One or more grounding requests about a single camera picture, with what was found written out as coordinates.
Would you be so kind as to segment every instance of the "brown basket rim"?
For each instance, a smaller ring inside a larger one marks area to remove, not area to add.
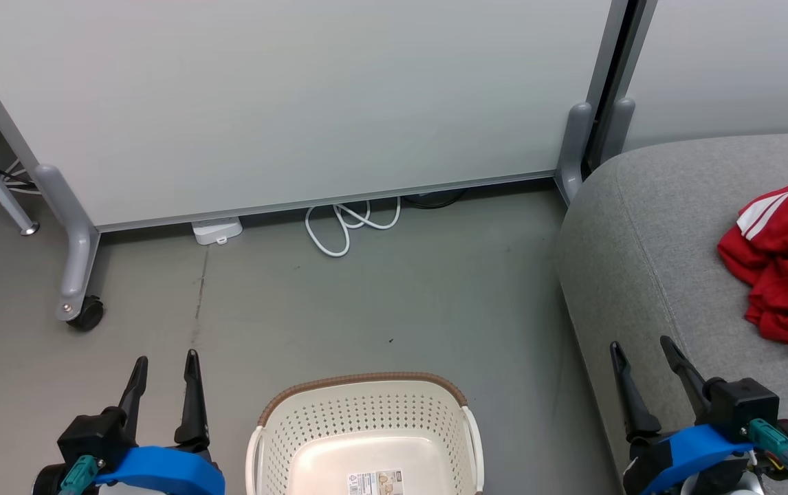
[[[464,394],[457,388],[457,386],[454,385],[454,383],[434,373],[387,372],[348,374],[345,376],[337,376],[333,378],[316,379],[315,382],[306,382],[291,386],[291,388],[284,390],[281,392],[281,394],[275,395],[275,398],[269,401],[269,404],[266,405],[263,413],[259,415],[259,421],[257,423],[259,426],[265,428],[265,424],[268,422],[269,417],[272,416],[272,411],[275,410],[278,405],[281,405],[281,402],[284,402],[288,397],[293,397],[293,395],[300,394],[302,392],[316,391],[316,389],[327,388],[328,386],[350,385],[352,383],[404,382],[404,380],[414,380],[414,382],[431,382],[435,385],[442,386],[442,388],[446,389],[450,394],[452,394],[452,397],[455,398],[460,407],[467,405],[467,397],[464,397]]]

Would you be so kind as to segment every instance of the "white wall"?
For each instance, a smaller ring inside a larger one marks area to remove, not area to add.
[[[0,0],[0,99],[96,225],[552,170],[605,0]]]
[[[625,151],[788,132],[788,2],[660,0],[626,96]]]

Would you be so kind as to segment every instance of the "perforated basket wall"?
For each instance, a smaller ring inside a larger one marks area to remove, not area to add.
[[[407,430],[440,439],[450,461],[453,492],[473,495],[475,473],[470,430],[459,404],[463,395],[457,394],[460,397],[456,398],[443,386],[421,380],[385,380],[328,386],[291,395],[275,405],[271,413],[265,413],[268,420],[262,436],[259,494],[286,495],[291,460],[303,445],[314,439],[353,432],[402,435]]]

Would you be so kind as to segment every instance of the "caster wheel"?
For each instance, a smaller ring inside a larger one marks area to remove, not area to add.
[[[66,464],[52,464],[51,466],[43,467],[39,471],[39,475],[36,475],[30,495],[52,495],[57,493],[58,487],[64,481],[64,476],[67,476]]]
[[[98,296],[85,296],[83,298],[83,309],[79,312],[79,316],[76,316],[73,320],[68,320],[67,325],[87,332],[98,326],[102,317],[104,317],[104,303],[101,302],[101,298]]]

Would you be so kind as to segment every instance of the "basket handle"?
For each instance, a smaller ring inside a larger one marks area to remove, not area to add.
[[[470,427],[470,443],[473,444],[473,459],[477,464],[477,492],[483,491],[485,485],[485,464],[483,463],[483,441],[479,438],[479,427],[477,420],[473,417],[467,406],[462,407],[467,417],[467,425]]]
[[[259,437],[262,435],[263,427],[257,426],[250,435],[250,442],[247,444],[247,460],[244,461],[244,486],[247,495],[256,495],[256,454],[259,450]]]

